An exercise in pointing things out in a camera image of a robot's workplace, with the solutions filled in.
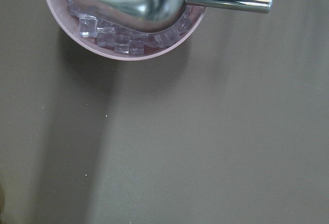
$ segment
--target ice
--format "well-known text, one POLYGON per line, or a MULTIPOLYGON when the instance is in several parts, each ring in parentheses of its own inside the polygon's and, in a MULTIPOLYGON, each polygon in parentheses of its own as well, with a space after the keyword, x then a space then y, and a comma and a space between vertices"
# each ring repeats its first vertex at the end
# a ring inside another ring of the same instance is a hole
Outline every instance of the ice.
POLYGON ((203 7, 186 5, 181 18, 173 26, 161 32, 147 34, 88 15, 72 0, 67 0, 67 4, 69 13, 79 18, 81 37, 97 38, 94 42, 99 47, 114 48, 117 53, 134 55, 144 54, 145 45, 166 48, 177 43, 204 11, 203 7))
POLYGON ((182 16, 176 23, 175 26, 178 30, 178 33, 180 35, 184 34, 185 32, 187 32, 191 26, 192 26, 192 22, 188 17, 182 16))
POLYGON ((116 27, 115 28, 115 44, 114 44, 114 52, 116 53, 129 53, 130 48, 130 34, 126 28, 116 27))
POLYGON ((97 27, 104 28, 104 27, 112 27, 113 24, 106 20, 98 20, 97 27))
POLYGON ((79 18, 80 36, 97 37, 97 18, 94 16, 86 15, 79 18))
POLYGON ((143 54, 146 33, 132 31, 130 36, 129 54, 143 54))
POLYGON ((98 28, 97 30, 97 45, 105 47, 114 47, 115 43, 115 28, 114 27, 104 27, 98 28))
POLYGON ((158 42, 154 38, 155 34, 147 34, 147 37, 145 39, 145 45, 151 47, 151 48, 157 48, 158 42))
POLYGON ((67 0, 68 11, 72 16, 83 17, 87 16, 72 0, 67 0))
POLYGON ((155 34, 155 40, 160 48, 174 45, 180 39, 179 32, 175 26, 168 28, 160 33, 155 34))

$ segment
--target gray table surface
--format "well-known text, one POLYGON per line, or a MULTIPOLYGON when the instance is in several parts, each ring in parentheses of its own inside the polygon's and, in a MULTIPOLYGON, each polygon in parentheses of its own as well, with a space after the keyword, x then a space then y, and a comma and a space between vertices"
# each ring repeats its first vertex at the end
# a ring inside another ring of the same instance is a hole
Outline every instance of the gray table surface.
POLYGON ((328 2, 208 9, 120 62, 1 0, 2 223, 328 224, 328 2))

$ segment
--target ice cube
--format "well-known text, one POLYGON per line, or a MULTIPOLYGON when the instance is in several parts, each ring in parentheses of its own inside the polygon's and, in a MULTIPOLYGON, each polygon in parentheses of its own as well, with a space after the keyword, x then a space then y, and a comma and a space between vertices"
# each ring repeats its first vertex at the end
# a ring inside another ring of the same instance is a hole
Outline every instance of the ice cube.
POLYGON ((87 16, 87 14, 82 11, 72 0, 67 0, 68 11, 72 16, 75 17, 83 17, 87 16))
POLYGON ((183 13, 183 17, 188 18, 189 15, 191 14, 191 11, 192 11, 192 6, 191 5, 186 5, 184 13, 183 13))
POLYGON ((130 38, 129 54, 143 54, 146 33, 132 31, 130 38))
POLYGON ((97 27, 104 28, 104 27, 112 27, 113 24, 106 20, 98 20, 97 27))
POLYGON ((179 32, 175 26, 155 34, 154 38, 160 48, 172 46, 180 40, 179 32))
POLYGON ((123 27, 115 27, 114 52, 129 53, 131 31, 123 27))
POLYGON ((79 18, 80 36, 97 37, 97 18, 94 16, 86 15, 79 18))
POLYGON ((175 26, 176 26, 179 34, 184 34, 191 28, 192 22, 188 17, 182 16, 175 23, 175 26))
POLYGON ((114 47, 115 43, 115 28, 104 27, 97 30, 97 45, 105 47, 114 47))
POLYGON ((154 38, 155 34, 147 34, 147 37, 145 39, 145 45, 151 47, 151 48, 158 48, 158 42, 154 38))

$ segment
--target pink bowl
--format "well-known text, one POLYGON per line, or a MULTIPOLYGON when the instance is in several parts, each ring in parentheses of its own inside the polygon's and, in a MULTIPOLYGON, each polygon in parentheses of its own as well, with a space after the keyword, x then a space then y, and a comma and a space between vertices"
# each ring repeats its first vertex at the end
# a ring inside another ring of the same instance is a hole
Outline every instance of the pink bowl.
POLYGON ((177 46, 179 46, 182 42, 184 42, 196 29, 196 27, 201 22, 205 9, 200 10, 200 7, 193 7, 192 12, 189 16, 192 21, 191 29, 182 35, 182 38, 175 43, 173 46, 168 48, 148 48, 144 54, 140 55, 128 55, 128 54, 119 54, 115 53, 114 50, 101 48, 97 46, 95 43, 88 41, 86 38, 80 37, 79 34, 79 23, 76 18, 71 16, 67 9, 66 0, 47 0, 48 6, 57 23, 62 27, 62 29, 77 43, 79 43, 84 48, 99 54, 101 56, 122 60, 122 61, 138 61, 138 60, 146 60, 150 58, 154 58, 160 56, 164 53, 173 50, 177 46))

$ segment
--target scoop handle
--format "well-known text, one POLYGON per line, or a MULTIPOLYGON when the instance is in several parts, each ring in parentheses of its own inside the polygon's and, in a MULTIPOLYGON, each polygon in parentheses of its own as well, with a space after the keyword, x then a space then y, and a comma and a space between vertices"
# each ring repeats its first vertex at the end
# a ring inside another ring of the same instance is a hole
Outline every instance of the scoop handle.
POLYGON ((272 0, 185 0, 185 3, 260 13, 268 13, 272 6, 272 0))

